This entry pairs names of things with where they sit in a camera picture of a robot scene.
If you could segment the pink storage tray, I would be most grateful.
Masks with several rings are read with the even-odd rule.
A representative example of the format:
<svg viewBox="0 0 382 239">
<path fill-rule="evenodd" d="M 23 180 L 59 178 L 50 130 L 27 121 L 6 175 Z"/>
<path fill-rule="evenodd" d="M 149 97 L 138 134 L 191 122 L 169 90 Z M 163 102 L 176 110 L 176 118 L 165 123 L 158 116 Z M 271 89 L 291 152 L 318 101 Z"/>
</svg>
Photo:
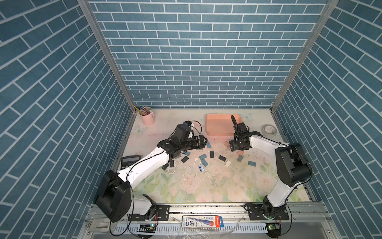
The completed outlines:
<svg viewBox="0 0 382 239">
<path fill-rule="evenodd" d="M 234 123 L 232 114 L 207 114 L 206 133 L 211 136 L 233 136 Z"/>
</svg>

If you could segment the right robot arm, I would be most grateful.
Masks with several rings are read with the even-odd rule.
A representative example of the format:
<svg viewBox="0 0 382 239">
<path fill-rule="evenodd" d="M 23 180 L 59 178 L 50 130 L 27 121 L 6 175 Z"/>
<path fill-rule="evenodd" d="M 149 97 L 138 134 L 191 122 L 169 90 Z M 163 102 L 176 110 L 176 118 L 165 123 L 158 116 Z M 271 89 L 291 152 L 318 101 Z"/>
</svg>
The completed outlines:
<svg viewBox="0 0 382 239">
<path fill-rule="evenodd" d="M 258 131 L 250 131 L 243 122 L 231 116 L 234 139 L 229 142 L 231 151 L 260 149 L 274 157 L 278 180 L 263 200 L 262 212 L 269 218 L 284 210 L 288 197 L 299 185 L 307 183 L 313 173 L 312 166 L 299 143 L 285 144 L 266 138 Z"/>
</svg>

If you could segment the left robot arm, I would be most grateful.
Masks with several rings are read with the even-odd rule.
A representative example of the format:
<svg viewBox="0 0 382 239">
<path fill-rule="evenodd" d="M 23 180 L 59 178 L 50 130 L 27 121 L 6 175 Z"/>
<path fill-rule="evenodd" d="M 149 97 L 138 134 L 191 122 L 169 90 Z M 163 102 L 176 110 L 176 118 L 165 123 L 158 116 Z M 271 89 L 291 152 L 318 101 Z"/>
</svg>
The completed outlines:
<svg viewBox="0 0 382 239">
<path fill-rule="evenodd" d="M 160 141 L 147 156 L 118 171 L 107 171 L 98 187 L 95 204 L 112 222 L 125 215 L 138 215 L 142 220 L 151 220 L 155 215 L 156 202 L 149 196 L 133 196 L 134 188 L 158 168 L 168 164 L 181 152 L 206 147 L 208 139 L 202 134 L 194 135 L 190 124 L 177 125 L 169 138 Z"/>
</svg>

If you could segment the blue eraser with print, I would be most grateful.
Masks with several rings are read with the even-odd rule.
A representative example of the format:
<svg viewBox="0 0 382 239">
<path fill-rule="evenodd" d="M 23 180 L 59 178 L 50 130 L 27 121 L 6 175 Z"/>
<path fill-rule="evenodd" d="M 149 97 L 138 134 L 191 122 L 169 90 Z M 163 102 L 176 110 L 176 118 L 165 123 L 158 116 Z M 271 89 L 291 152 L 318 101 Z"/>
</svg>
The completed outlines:
<svg viewBox="0 0 382 239">
<path fill-rule="evenodd" d="M 199 158 L 200 158 L 200 160 L 203 160 L 203 159 L 206 159 L 207 156 L 206 156 L 206 154 L 203 154 L 203 155 L 201 155 Z"/>
</svg>

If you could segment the teal eraser far right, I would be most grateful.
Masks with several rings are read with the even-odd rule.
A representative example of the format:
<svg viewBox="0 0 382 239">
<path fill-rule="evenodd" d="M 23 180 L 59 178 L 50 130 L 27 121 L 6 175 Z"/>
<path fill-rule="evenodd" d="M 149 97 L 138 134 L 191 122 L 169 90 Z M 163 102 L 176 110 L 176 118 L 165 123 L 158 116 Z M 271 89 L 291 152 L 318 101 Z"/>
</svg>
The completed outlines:
<svg viewBox="0 0 382 239">
<path fill-rule="evenodd" d="M 253 166 L 253 167 L 256 167 L 256 163 L 255 163 L 255 162 L 252 162 L 252 161 L 248 161 L 248 165 Z"/>
</svg>

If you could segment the tape roll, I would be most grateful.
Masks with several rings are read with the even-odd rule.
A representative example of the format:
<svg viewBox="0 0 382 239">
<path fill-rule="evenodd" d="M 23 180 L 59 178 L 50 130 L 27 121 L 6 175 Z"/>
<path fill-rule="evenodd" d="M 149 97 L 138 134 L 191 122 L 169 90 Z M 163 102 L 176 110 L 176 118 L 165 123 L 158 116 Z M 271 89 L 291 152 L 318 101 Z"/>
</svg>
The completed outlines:
<svg viewBox="0 0 382 239">
<path fill-rule="evenodd" d="M 266 124 L 263 125 L 262 135 L 266 138 L 274 138 L 278 133 L 278 130 L 275 126 Z"/>
</svg>

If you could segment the pink metal pencil bucket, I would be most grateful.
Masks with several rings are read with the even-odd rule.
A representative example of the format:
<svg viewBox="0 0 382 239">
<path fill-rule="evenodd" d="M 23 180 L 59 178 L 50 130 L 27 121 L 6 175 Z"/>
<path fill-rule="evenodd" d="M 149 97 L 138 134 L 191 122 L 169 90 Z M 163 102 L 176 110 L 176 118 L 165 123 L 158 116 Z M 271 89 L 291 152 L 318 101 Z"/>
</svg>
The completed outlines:
<svg viewBox="0 0 382 239">
<path fill-rule="evenodd" d="M 155 115 L 150 107 L 140 107 L 139 110 L 144 125 L 149 126 L 155 123 Z"/>
</svg>

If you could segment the black calculator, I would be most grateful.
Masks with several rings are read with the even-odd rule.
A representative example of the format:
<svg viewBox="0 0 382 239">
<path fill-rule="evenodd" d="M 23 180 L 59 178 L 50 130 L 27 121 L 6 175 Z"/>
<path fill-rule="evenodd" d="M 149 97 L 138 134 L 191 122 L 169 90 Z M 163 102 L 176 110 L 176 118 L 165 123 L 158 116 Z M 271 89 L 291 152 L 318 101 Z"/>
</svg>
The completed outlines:
<svg viewBox="0 0 382 239">
<path fill-rule="evenodd" d="M 121 158 L 120 169 L 125 169 L 141 159 L 140 155 L 130 155 Z"/>
</svg>

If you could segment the red blue pen package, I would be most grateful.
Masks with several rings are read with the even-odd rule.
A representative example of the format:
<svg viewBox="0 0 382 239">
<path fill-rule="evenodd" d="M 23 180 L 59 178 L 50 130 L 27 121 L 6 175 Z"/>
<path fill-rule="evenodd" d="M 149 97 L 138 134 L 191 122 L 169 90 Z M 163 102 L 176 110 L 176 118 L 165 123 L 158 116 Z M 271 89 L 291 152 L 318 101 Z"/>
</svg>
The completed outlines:
<svg viewBox="0 0 382 239">
<path fill-rule="evenodd" d="M 220 229 L 224 227 L 222 216 L 210 215 L 210 216 L 182 216 L 182 228 L 191 229 Z"/>
</svg>

